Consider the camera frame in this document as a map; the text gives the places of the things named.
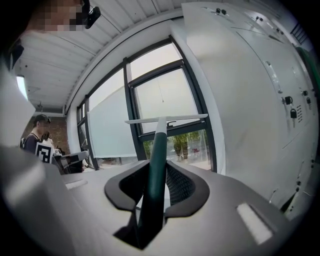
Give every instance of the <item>white roller blind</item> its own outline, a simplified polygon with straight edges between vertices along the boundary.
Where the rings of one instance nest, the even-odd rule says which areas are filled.
[[[88,114],[93,157],[136,157],[128,120],[125,87],[122,86],[96,105]]]

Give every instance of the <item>person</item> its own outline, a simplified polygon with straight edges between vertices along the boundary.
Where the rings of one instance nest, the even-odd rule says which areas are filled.
[[[50,132],[49,131],[46,131],[43,135],[42,135],[42,143],[45,144],[45,145],[48,145],[48,146],[53,146],[55,147],[54,145],[54,142],[50,137]]]
[[[4,26],[9,33],[4,32],[5,39],[0,42],[9,70],[13,69],[24,51],[21,42],[23,35],[30,32],[74,31],[78,30],[75,27],[78,25],[85,25],[89,29],[101,15],[98,7],[90,10],[89,0],[22,1],[19,2],[19,8],[14,8],[14,14],[19,17],[19,22],[9,22]]]
[[[33,129],[24,142],[25,150],[33,154],[36,153],[37,143],[41,142],[44,131],[47,129],[48,122],[48,117],[44,114],[39,114],[35,117],[33,121]]]

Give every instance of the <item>white wall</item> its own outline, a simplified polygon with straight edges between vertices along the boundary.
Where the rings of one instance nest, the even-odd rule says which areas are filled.
[[[171,20],[150,26],[119,44],[108,53],[99,64],[90,72],[84,80],[79,91],[75,95],[69,111],[67,113],[67,134],[71,153],[80,151],[78,131],[77,131],[77,106],[85,98],[85,95],[114,67],[119,65],[125,57],[129,57],[136,52],[169,37],[171,34]]]

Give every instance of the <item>white ceiling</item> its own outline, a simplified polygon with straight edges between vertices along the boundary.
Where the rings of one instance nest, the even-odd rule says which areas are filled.
[[[90,29],[25,35],[21,39],[24,52],[16,64],[16,72],[25,77],[28,99],[35,106],[41,102],[44,108],[62,109],[86,66],[111,40],[134,24],[179,9],[186,2],[201,1],[90,0],[101,11],[101,17]]]

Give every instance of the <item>ceiling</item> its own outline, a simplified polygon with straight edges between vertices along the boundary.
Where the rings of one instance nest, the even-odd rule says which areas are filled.
[[[81,74],[99,51],[134,24],[181,3],[197,0],[90,0],[101,17],[84,31],[59,34],[31,33],[22,37],[24,52],[16,64],[17,75],[25,77],[29,101],[43,111],[62,110]],[[205,0],[222,2],[222,0]]]

